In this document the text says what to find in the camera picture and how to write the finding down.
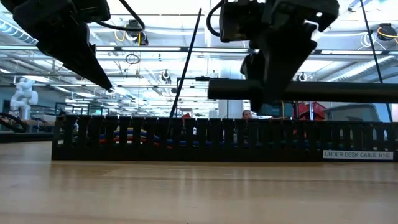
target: label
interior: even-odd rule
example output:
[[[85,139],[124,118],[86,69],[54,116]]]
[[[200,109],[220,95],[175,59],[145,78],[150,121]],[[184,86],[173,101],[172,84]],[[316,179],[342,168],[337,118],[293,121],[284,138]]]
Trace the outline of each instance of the label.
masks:
[[[366,151],[334,151],[324,150],[324,159],[360,159],[360,160],[385,160],[394,159],[393,152],[366,152]]]

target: wooden table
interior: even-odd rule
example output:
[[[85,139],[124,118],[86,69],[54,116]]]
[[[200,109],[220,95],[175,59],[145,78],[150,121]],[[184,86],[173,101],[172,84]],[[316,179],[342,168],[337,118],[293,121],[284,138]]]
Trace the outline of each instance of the wooden table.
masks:
[[[0,144],[0,223],[397,223],[398,166],[51,162]]]

